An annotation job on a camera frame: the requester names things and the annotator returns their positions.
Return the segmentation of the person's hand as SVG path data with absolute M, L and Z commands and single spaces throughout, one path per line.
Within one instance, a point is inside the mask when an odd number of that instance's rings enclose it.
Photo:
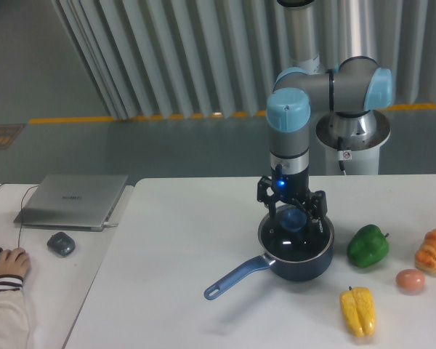
M 24 281 L 30 267 L 30 256 L 23 248 L 5 249 L 0 253 L 0 279 Z

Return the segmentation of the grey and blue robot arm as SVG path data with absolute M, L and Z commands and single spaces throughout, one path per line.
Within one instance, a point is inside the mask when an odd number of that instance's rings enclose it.
M 282 1 L 294 64 L 282 71 L 267 99 L 272 176 L 262 179 L 257 198 L 276 216 L 287 204 L 293 230 L 313 231 L 327 213 L 326 196 L 309 189 L 310 118 L 320 116 L 318 141 L 330 175 L 375 175 L 390 134 L 382 108 L 392 101 L 392 74 L 377 62 L 373 5 L 338 1 L 339 63 L 323 71 L 319 61 L 315 4 Z

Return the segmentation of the white striped sleeve forearm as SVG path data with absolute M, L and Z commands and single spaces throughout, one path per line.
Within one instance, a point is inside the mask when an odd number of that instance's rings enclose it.
M 0 348 L 27 348 L 29 333 L 23 277 L 0 276 Z

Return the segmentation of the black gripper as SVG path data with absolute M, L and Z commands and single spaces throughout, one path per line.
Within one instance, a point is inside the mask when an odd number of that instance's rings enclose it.
M 283 174 L 273 170 L 271 175 L 262 176 L 257 183 L 257 201 L 268 208 L 271 219 L 276 216 L 278 202 L 295 206 L 305 218 L 305 223 L 298 232 L 298 241 L 320 242 L 319 218 L 324 218 L 327 214 L 326 193 L 323 190 L 312 192 L 308 188 L 307 170 L 296 174 Z

